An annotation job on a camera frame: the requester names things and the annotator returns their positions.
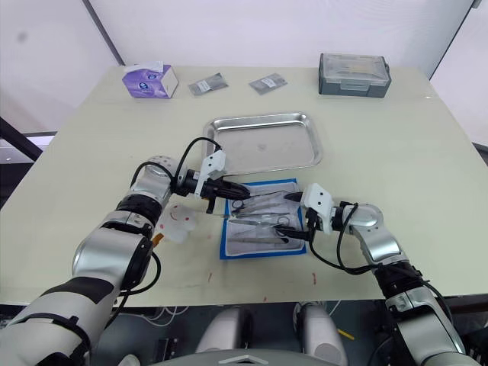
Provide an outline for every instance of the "white wall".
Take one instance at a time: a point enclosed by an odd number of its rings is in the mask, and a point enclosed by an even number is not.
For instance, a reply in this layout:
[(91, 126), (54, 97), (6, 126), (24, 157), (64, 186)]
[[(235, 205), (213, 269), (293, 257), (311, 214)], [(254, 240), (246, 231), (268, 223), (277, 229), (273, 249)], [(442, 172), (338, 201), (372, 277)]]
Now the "white wall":
[(472, 0), (92, 0), (126, 63), (318, 66), (384, 55), (430, 76)]
[(488, 146), (488, 1), (467, 16), (432, 77), (471, 141)]
[(111, 65), (81, 1), (0, 2), (0, 115), (21, 132), (58, 130)]

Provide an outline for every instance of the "storage box lid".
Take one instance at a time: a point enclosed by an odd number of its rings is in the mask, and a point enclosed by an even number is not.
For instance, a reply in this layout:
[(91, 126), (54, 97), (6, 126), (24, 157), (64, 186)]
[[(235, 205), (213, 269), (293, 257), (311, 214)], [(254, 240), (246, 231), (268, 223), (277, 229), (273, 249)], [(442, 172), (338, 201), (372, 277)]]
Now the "storage box lid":
[(381, 56), (323, 54), (323, 77), (326, 82), (385, 86), (390, 81)]

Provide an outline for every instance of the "gray plastic case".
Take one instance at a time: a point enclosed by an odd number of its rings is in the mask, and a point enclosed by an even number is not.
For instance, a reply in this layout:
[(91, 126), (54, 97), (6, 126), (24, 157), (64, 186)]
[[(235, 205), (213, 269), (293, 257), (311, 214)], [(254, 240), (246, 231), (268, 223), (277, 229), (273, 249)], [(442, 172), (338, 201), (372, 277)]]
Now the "gray plastic case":
[(319, 94), (383, 98), (390, 83), (390, 67), (382, 56), (320, 55)]

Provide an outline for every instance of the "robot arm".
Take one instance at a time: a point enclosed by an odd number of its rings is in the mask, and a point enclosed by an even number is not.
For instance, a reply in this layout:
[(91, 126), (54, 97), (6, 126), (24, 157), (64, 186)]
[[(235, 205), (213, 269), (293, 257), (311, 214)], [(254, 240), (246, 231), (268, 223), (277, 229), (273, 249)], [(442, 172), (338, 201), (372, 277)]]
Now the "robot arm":
[[(419, 271), (409, 263), (395, 237), (385, 227), (383, 214), (371, 204), (342, 202), (334, 207), (330, 194), (317, 184), (303, 192), (308, 227), (354, 235), (396, 321), (397, 333), (416, 364), (478, 364), (464, 353), (461, 338), (438, 305)], [(309, 231), (313, 240), (314, 232)]]
[(249, 197), (241, 185), (210, 175), (199, 181), (198, 172), (185, 167), (175, 182), (160, 168), (175, 175), (178, 162), (167, 156), (155, 156), (143, 165), (115, 211), (77, 248), (72, 278), (45, 291), (0, 332), (0, 364), (88, 364), (120, 292), (144, 279), (154, 226), (171, 194), (186, 196), (198, 186), (199, 196), (210, 201), (209, 209), (215, 197)]

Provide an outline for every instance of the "stainless steel tray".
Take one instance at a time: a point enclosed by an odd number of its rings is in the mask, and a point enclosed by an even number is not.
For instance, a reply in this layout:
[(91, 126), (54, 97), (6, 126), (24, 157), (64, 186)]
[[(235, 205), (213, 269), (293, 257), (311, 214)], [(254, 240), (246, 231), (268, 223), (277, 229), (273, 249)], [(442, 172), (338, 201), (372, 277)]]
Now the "stainless steel tray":
[[(272, 172), (317, 165), (322, 145), (313, 122), (303, 113), (220, 118), (204, 128), (226, 153), (226, 175)], [(214, 151), (208, 143), (204, 157)]]

